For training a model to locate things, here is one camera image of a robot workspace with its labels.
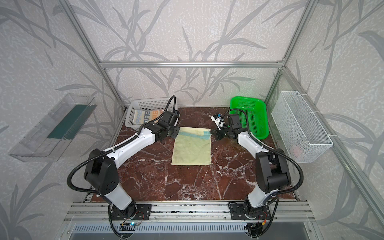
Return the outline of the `beige towel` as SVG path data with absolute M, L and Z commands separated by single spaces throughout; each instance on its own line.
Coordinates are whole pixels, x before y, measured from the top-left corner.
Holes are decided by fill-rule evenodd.
M 152 111 L 144 111 L 144 110 L 135 110 L 132 124 L 133 125 L 142 125 L 144 123 L 153 121 L 157 117 L 159 117 L 164 110 L 152 110 Z

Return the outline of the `pale green towel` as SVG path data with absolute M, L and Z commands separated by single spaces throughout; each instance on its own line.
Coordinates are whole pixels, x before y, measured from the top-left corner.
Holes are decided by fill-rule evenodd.
M 210 165 L 210 129 L 180 127 L 174 144 L 171 164 L 174 166 Z

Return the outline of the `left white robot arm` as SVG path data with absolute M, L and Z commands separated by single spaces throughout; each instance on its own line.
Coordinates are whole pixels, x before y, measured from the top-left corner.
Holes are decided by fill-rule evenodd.
M 180 130 L 179 118 L 178 110 L 164 111 L 158 120 L 142 124 L 127 140 L 104 151 L 92 151 L 90 157 L 94 160 L 86 164 L 84 179 L 109 205 L 127 218 L 132 216 L 137 212 L 137 206 L 121 186 L 118 169 L 142 149 L 167 137 L 175 139 Z

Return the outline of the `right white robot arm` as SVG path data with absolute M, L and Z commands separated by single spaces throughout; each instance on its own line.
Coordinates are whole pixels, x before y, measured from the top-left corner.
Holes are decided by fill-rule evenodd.
M 223 138 L 237 140 L 254 158 L 256 186 L 244 201 L 240 214 L 253 220 L 260 214 L 267 216 L 268 204 L 276 201 L 278 192 L 291 184 L 286 158 L 280 149 L 274 150 L 260 142 L 249 130 L 249 123 L 243 127 L 238 114 L 211 116 L 217 128 L 210 131 L 217 141 Z

